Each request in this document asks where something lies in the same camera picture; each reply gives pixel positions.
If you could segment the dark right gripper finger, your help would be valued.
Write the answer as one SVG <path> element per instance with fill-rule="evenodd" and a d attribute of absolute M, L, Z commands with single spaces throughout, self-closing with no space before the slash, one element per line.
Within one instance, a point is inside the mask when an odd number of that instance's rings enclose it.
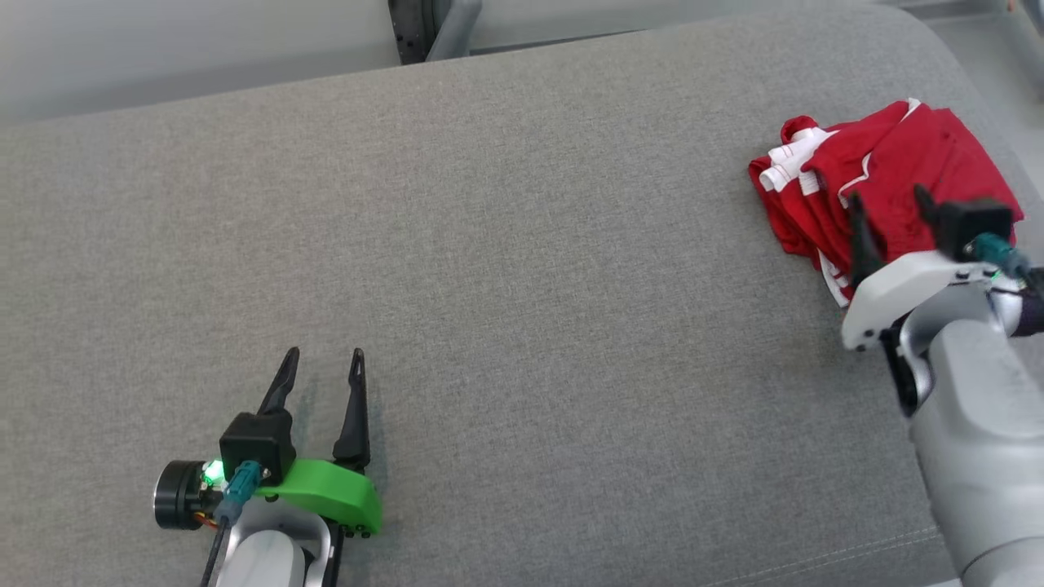
<path fill-rule="evenodd" d="M 874 272 L 881 271 L 885 262 L 859 193 L 851 193 L 847 198 L 847 210 L 851 230 L 851 283 L 852 286 L 861 286 Z"/>
<path fill-rule="evenodd" d="M 914 197 L 918 205 L 918 214 L 927 229 L 936 237 L 938 233 L 938 205 L 930 190 L 923 183 L 914 185 Z"/>

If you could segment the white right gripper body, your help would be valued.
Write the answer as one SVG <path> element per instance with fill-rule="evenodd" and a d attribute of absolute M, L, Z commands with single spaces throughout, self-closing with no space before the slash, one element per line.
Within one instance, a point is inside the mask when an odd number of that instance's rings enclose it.
<path fill-rule="evenodd" d="M 939 250 L 899 257 L 862 280 L 843 319 L 843 346 L 850 351 L 875 346 L 880 332 L 951 285 L 989 286 L 992 265 L 959 263 Z"/>

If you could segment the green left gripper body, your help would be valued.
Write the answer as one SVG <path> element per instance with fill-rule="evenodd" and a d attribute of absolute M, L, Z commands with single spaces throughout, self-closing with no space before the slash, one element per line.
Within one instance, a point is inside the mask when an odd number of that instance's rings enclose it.
<path fill-rule="evenodd" d="M 258 487 L 255 495 L 277 497 L 352 532 L 376 535 L 383 527 L 382 504 L 374 484 L 332 461 L 299 457 L 282 483 Z"/>

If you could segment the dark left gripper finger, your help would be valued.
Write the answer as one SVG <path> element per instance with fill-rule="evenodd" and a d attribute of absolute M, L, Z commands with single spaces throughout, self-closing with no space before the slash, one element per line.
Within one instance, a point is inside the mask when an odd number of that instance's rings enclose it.
<path fill-rule="evenodd" d="M 286 352 L 282 363 L 277 369 L 276 376 L 272 377 L 272 384 L 266 391 L 260 408 L 257 410 L 258 416 L 285 410 L 285 401 L 294 389 L 299 357 L 301 357 L 301 350 L 298 346 L 292 346 Z"/>
<path fill-rule="evenodd" d="M 370 464 L 370 439 L 365 353 L 361 348 L 356 348 L 352 354 L 349 391 L 342 431 L 334 443 L 332 457 L 340 467 L 365 474 Z"/>

